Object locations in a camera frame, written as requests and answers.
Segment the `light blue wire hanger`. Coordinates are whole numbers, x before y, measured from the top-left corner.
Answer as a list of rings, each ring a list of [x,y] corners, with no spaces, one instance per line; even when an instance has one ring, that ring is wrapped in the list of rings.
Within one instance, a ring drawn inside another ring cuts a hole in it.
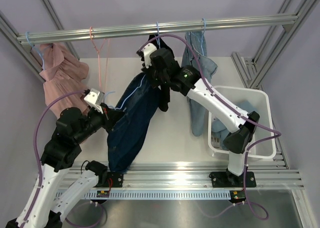
[[[108,108],[111,108],[111,109],[114,109],[114,110],[122,110],[123,107],[124,107],[124,105],[125,105],[125,103],[126,103],[126,101],[127,101],[129,98],[131,98],[139,88],[142,87],[142,84],[143,84],[143,82],[144,82],[144,80],[145,80],[145,77],[146,77],[146,75],[143,75],[143,77],[141,78],[138,86],[135,87],[134,90],[133,90],[127,97],[125,97],[125,98],[122,100],[122,103],[121,103],[119,106],[117,105],[117,106],[113,107],[113,106],[111,106],[111,105],[107,105],[107,107],[108,107]],[[107,93],[104,95],[104,97],[103,97],[103,102],[105,102],[107,96],[108,96],[109,94],[112,94],[112,93],[115,93],[115,91],[109,91],[109,92],[107,92]]]

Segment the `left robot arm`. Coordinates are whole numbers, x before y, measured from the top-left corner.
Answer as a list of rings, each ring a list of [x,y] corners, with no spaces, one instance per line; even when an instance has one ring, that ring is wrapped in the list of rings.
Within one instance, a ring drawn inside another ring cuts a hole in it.
[[[40,159],[41,172],[31,196],[19,217],[8,228],[60,228],[68,214],[91,188],[108,182],[108,169],[97,161],[88,163],[84,173],[59,197],[60,183],[81,153],[80,144],[100,128],[111,131],[124,115],[122,111],[102,105],[99,112],[91,108],[87,115],[75,107],[65,109],[56,121],[56,129]]]

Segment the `dark blue denim skirt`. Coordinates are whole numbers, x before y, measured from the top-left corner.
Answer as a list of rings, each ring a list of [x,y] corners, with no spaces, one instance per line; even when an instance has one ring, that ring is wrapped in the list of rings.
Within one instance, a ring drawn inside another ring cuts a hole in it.
[[[143,75],[145,74],[138,74],[130,82],[118,101],[118,106],[139,85]],[[153,89],[147,78],[144,79],[142,87],[126,101],[121,110],[124,116],[108,133],[108,166],[112,172],[124,173],[128,170],[143,147],[151,118],[158,109],[160,90]]]

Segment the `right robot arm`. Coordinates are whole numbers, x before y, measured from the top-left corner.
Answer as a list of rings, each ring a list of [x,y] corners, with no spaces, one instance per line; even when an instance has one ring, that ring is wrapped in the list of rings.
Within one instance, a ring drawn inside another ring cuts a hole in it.
[[[152,43],[140,49],[142,71],[146,74],[151,86],[161,87],[166,96],[170,91],[196,101],[211,114],[214,114],[229,131],[223,144],[229,150],[228,167],[224,172],[211,172],[214,188],[255,188],[255,175],[248,172],[247,146],[256,131],[260,116],[256,112],[248,113],[230,102],[217,92],[200,72],[192,67],[180,67],[172,53],[165,48],[156,48]]]

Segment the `pink wire hanger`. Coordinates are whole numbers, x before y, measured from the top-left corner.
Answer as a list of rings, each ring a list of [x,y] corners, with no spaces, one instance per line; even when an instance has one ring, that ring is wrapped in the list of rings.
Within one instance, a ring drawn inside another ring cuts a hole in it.
[[[105,78],[104,79],[104,82],[103,82],[103,80],[102,80],[102,67],[101,67],[101,52],[102,52],[102,50],[103,50],[103,48],[104,48],[104,45],[105,45],[105,43],[107,43],[107,50],[109,50],[109,44],[110,44],[110,40],[109,40],[109,38],[104,38],[103,39],[103,42],[102,42],[102,44],[101,44],[101,46],[98,48],[97,47],[97,45],[96,45],[96,43],[94,42],[94,35],[93,35],[93,32],[94,32],[94,29],[93,29],[93,27],[91,26],[90,27],[90,29],[89,29],[89,38],[90,38],[90,41],[91,41],[91,43],[92,43],[92,45],[93,45],[93,48],[95,49],[95,51],[96,51],[96,54],[97,54],[97,59],[98,59],[98,82],[99,82],[99,88],[101,89],[101,90],[103,90],[103,91],[105,91],[106,89],[106,79],[107,78]]]

